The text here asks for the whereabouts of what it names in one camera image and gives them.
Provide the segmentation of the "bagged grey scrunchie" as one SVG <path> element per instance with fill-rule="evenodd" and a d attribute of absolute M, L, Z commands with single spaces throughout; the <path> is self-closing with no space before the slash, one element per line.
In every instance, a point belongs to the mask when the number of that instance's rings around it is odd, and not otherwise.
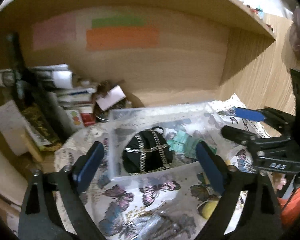
<path fill-rule="evenodd" d="M 136 236 L 132 239 L 191 239 L 196 227 L 194 218 L 186 213 L 155 211 L 136 220 Z"/>

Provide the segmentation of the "teal knitted cloth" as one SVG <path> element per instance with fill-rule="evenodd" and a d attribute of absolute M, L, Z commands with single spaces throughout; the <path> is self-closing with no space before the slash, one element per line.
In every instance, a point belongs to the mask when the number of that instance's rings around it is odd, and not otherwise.
<path fill-rule="evenodd" d="M 170 151 L 173 151 L 176 154 L 182 154 L 190 159 L 197 159 L 196 146 L 203 141 L 209 146 L 214 154 L 217 152 L 217 146 L 214 140 L 209 135 L 204 137 L 198 130 L 195 130 L 193 135 L 182 130 L 168 132 L 166 141 L 170 146 Z"/>

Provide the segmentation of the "butterfly print tablecloth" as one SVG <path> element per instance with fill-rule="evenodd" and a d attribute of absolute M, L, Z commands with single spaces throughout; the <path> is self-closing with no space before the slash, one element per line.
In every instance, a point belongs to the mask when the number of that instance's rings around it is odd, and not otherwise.
<path fill-rule="evenodd" d="M 235 108 L 243 107 L 238 96 L 232 95 L 229 100 L 208 103 L 225 125 L 253 132 L 262 138 L 268 136 L 260 123 L 235 116 Z M 89 188 L 81 194 L 81 200 L 95 224 L 107 239 L 132 239 L 136 236 L 135 222 L 142 216 L 151 215 L 155 211 L 168 214 L 186 213 L 194 218 L 197 226 L 196 234 L 191 237 L 194 239 L 206 223 L 198 213 L 197 207 L 206 200 L 219 198 L 218 193 L 211 188 L 200 164 L 192 171 L 183 170 L 149 180 L 124 183 L 112 181 L 108 174 L 108 122 L 81 129 L 55 153 L 54 166 L 56 170 L 60 170 L 65 165 L 74 164 L 80 156 L 87 153 L 94 142 L 98 141 L 104 145 L 101 165 Z M 224 161 L 236 166 L 240 171 L 253 172 L 250 153 L 244 146 L 230 143 L 232 147 L 229 158 Z"/>

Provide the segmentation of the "clear plastic bin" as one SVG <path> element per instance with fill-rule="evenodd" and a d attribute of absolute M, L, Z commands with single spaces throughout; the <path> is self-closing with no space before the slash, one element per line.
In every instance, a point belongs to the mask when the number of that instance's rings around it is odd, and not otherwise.
<path fill-rule="evenodd" d="M 225 122 L 207 102 L 115 109 L 109 113 L 108 174 L 112 181 L 149 180 L 199 167 L 196 145 L 229 158 Z"/>

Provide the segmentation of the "white handwritten note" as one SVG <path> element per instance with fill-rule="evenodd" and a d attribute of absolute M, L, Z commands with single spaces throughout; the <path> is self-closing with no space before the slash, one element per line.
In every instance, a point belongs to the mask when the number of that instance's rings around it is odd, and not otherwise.
<path fill-rule="evenodd" d="M 23 141 L 25 120 L 13 100 L 0 106 L 0 132 L 15 155 L 20 156 L 27 152 Z"/>

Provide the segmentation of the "pink notepad block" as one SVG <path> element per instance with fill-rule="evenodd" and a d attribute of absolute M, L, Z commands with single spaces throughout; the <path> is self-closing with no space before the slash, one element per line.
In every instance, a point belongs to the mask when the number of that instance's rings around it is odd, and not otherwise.
<path fill-rule="evenodd" d="M 117 85 L 112 88 L 104 97 L 98 95 L 96 98 L 96 104 L 102 111 L 106 111 L 125 98 L 126 95 L 124 94 L 123 90 L 119 85 Z"/>

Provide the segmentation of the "dark wine bottle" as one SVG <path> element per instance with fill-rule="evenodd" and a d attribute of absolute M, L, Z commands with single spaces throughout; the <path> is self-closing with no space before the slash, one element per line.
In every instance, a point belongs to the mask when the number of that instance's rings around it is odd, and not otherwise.
<path fill-rule="evenodd" d="M 12 98 L 16 106 L 30 126 L 49 142 L 49 146 L 61 144 L 64 131 L 38 77 L 25 66 L 19 35 L 8 34 L 6 44 L 10 68 L 14 75 Z"/>

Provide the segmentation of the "green sticky note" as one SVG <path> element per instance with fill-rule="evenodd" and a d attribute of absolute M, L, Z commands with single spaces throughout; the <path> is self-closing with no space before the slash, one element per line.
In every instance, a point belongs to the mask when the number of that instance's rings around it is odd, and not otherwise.
<path fill-rule="evenodd" d="M 103 27 L 130 27 L 130 26 L 144 26 L 146 21 L 142 18 L 135 16 L 113 16 L 107 18 L 95 18 L 91 21 L 91 27 L 103 28 Z"/>

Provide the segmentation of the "orange sticky note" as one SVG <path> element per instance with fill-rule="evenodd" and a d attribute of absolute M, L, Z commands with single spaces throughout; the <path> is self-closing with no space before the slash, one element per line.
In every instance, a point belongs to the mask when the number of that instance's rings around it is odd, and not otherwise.
<path fill-rule="evenodd" d="M 95 28 L 86 31 L 86 41 L 87 51 L 155 48 L 159 30 L 153 26 Z"/>

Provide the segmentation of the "pink sticky note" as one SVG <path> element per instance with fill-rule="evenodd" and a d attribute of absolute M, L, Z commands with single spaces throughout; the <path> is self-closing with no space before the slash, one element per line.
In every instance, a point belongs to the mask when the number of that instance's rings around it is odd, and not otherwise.
<path fill-rule="evenodd" d="M 52 48 L 76 40 L 76 15 L 72 12 L 52 17 L 32 26 L 32 49 Z"/>

